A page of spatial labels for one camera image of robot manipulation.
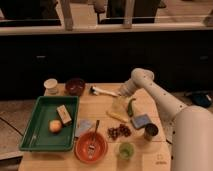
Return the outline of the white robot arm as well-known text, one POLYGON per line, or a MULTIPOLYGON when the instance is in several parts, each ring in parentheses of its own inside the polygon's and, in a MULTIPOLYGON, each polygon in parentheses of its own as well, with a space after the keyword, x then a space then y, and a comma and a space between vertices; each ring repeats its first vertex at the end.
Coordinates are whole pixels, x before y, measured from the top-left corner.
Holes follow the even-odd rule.
POLYGON ((171 171, 213 171, 213 113, 186 105, 154 82, 151 70, 135 68, 118 89, 120 96, 132 96, 143 88, 175 122, 171 171))

